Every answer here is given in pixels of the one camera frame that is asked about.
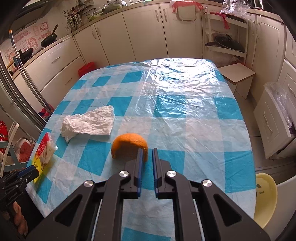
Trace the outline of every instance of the yellow plastic stool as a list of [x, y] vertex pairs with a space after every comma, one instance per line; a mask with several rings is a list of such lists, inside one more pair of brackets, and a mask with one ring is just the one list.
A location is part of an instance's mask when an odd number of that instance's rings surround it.
[[264, 228], [276, 208], [277, 188], [273, 178], [266, 173], [256, 174], [256, 206], [254, 221]]

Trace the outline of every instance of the tablecloth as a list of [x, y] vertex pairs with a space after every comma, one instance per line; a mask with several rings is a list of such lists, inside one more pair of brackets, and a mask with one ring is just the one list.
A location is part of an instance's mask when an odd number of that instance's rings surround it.
[[[79, 134], [66, 143], [60, 135], [66, 115], [105, 105], [112, 105], [115, 114], [109, 136]], [[128, 132], [147, 140], [149, 157], [141, 197], [124, 201], [122, 241], [174, 240], [172, 201], [155, 198], [153, 148], [173, 170], [189, 180], [212, 180], [254, 216], [255, 168], [249, 134], [232, 92], [209, 60], [154, 59], [90, 72], [56, 108], [33, 154], [46, 132], [58, 150], [40, 182], [27, 187], [44, 216], [85, 180], [99, 182], [121, 171], [124, 163], [112, 160], [110, 149], [118, 135]]]

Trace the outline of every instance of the white paper towel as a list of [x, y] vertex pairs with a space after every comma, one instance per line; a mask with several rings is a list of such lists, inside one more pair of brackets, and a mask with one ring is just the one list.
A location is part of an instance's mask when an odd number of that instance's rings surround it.
[[64, 117], [61, 135], [69, 142], [77, 134], [110, 135], [114, 122], [112, 105], [103, 106], [85, 114], [68, 115]]

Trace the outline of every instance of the orange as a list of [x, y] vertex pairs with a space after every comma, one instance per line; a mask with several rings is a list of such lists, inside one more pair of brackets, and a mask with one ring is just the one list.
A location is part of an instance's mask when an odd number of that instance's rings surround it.
[[113, 159], [133, 160], [136, 159], [139, 148], [143, 149], [144, 161], [147, 161], [148, 145], [145, 139], [136, 133], [122, 134], [113, 141], [111, 155]]

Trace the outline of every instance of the metal pole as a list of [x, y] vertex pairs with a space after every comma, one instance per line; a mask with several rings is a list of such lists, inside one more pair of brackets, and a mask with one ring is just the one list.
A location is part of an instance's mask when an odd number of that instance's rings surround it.
[[27, 72], [26, 68], [24, 67], [22, 61], [20, 60], [20, 56], [19, 53], [17, 51], [17, 48], [15, 46], [15, 42], [12, 36], [12, 31], [9, 30], [9, 37], [11, 40], [11, 44], [13, 46], [13, 49], [15, 51], [16, 56], [14, 56], [14, 61], [15, 61], [15, 65], [17, 66], [18, 70], [20, 71], [22, 77], [24, 78], [26, 84], [28, 85], [28, 87], [30, 88], [30, 90], [32, 91], [32, 93], [34, 94], [34, 96], [37, 98], [37, 100], [40, 102], [40, 104], [46, 109], [46, 111], [52, 115], [51, 112], [51, 107], [48, 104], [48, 102], [43, 98], [43, 96], [41, 95], [41, 93], [39, 92], [39, 90], [37, 89], [37, 87], [35, 86], [34, 82], [32, 81], [29, 73]]

